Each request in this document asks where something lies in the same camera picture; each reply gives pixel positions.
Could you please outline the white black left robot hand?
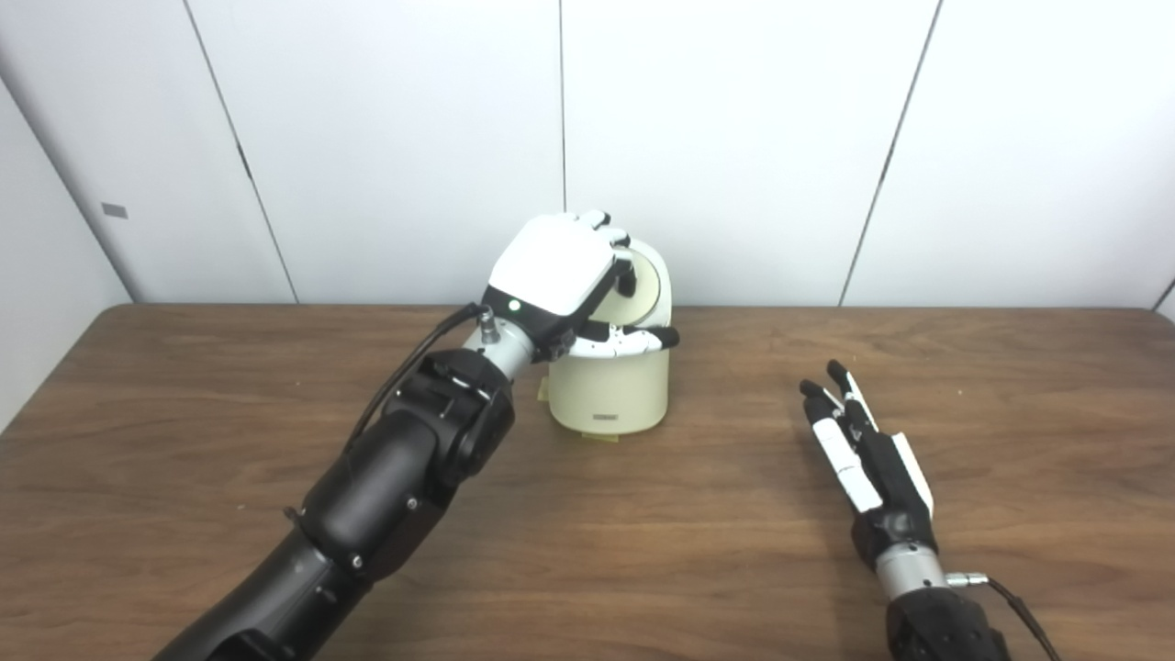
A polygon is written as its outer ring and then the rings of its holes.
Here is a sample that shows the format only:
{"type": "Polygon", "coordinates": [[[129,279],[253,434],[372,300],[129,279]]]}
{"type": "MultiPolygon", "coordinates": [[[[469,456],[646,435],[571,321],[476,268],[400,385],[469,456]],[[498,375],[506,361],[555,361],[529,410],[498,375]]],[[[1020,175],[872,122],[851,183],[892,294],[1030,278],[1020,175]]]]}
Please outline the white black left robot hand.
{"type": "Polygon", "coordinates": [[[631,243],[629,231],[600,210],[529,220],[496,259],[481,305],[521,328],[533,344],[533,363],[672,350],[680,343],[676,328],[592,318],[612,290],[633,296],[638,277],[631,243]]]}

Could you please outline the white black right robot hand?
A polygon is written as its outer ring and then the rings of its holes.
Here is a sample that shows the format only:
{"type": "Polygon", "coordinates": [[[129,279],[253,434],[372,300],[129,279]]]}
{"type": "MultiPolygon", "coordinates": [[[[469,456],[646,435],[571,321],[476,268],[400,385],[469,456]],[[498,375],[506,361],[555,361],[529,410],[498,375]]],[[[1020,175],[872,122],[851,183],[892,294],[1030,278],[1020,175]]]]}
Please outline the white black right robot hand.
{"type": "Polygon", "coordinates": [[[826,373],[841,394],[810,379],[799,390],[811,434],[855,514],[850,535],[857,557],[874,569],[893,547],[935,552],[934,498],[908,439],[878,426],[846,365],[828,360],[826,373]]]}

